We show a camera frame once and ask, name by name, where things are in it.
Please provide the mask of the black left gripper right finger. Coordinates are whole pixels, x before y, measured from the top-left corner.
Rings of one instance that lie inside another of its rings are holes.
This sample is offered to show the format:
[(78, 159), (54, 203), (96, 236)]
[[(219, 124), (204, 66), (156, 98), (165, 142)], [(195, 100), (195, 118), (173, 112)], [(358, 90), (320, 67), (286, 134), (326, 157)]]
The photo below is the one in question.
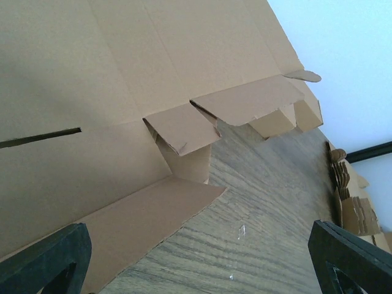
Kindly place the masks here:
[(308, 249), (322, 293), (391, 293), (391, 254), (383, 249), (321, 220)]

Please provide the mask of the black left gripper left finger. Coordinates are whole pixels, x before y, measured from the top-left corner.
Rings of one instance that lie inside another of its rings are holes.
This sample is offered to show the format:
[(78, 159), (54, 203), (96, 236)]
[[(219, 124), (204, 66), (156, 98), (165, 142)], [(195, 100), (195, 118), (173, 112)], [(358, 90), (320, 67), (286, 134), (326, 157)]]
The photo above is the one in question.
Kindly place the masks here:
[(80, 293), (91, 254), (87, 226), (70, 224), (1, 262), (1, 293)]

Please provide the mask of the large cardboard box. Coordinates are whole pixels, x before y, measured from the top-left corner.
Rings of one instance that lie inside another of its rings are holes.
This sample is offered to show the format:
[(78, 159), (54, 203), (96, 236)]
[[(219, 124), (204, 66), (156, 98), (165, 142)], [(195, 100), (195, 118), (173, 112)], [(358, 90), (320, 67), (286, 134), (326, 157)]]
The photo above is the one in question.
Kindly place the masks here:
[(1, 257), (70, 225), (98, 292), (224, 193), (217, 122), (323, 123), (267, 1), (2, 1)]

